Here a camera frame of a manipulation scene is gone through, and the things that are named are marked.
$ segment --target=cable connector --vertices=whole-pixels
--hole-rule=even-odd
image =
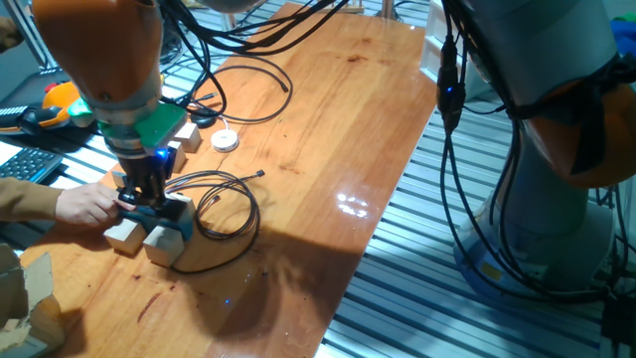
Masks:
[[[441,48],[441,66],[437,72],[437,108],[442,116],[450,110],[457,82],[457,47],[450,35],[446,36],[444,46]]]
[[[466,101],[466,87],[464,84],[458,84],[451,88],[449,93],[450,99],[448,103],[448,109],[446,112],[441,113],[441,118],[444,121],[444,131],[446,135],[452,134],[453,130],[457,128],[459,124],[459,118],[461,117],[461,110],[464,107]]]

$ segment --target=white cable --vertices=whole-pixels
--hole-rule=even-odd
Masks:
[[[226,124],[226,129],[230,130],[230,125],[228,124],[228,121],[225,118],[223,118],[222,116],[221,116],[221,120],[223,121],[223,123]]]

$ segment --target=wooden table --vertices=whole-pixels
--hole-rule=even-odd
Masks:
[[[295,9],[287,4],[276,16]],[[154,266],[143,251],[120,256],[101,234],[61,225],[28,249],[24,265],[43,252],[52,257],[69,335],[59,356],[313,356],[433,110],[435,85],[418,69],[423,38],[423,30],[396,22],[336,15],[271,58],[296,85],[282,115],[231,124],[241,144],[230,154],[210,147],[220,123],[202,131],[204,142],[182,173],[266,172],[249,183],[261,233],[238,262],[183,276]],[[229,71],[219,80],[234,115],[271,113],[285,99],[261,73]],[[201,93],[210,91],[207,85]],[[185,194],[198,201],[203,191]],[[228,229],[244,220],[246,208],[245,198],[224,193],[206,221]],[[177,266],[213,265],[246,243],[195,237]]]

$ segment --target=cardboard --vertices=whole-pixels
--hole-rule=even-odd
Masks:
[[[49,254],[21,268],[11,248],[0,245],[0,259],[6,260],[0,261],[0,358],[37,357],[60,347],[66,337]]]

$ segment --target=white wooden block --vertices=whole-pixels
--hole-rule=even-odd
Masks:
[[[122,172],[118,172],[118,171],[112,172],[112,180],[115,182],[115,185],[117,186],[117,188],[123,189],[126,187],[126,183],[124,183],[123,181],[123,178],[125,176],[126,174]]]
[[[181,127],[173,139],[183,144],[186,153],[195,153],[201,144],[201,133],[197,124],[188,122]]]
[[[183,169],[183,165],[186,163],[186,152],[183,150],[183,144],[178,141],[171,141],[168,143],[168,146],[177,149],[175,166],[172,171],[180,173],[181,169]]]
[[[183,236],[177,230],[157,226],[143,241],[143,247],[152,263],[169,268],[184,251]]]
[[[103,234],[113,249],[129,255],[137,254],[146,237],[146,231],[141,224],[129,219],[123,219]]]

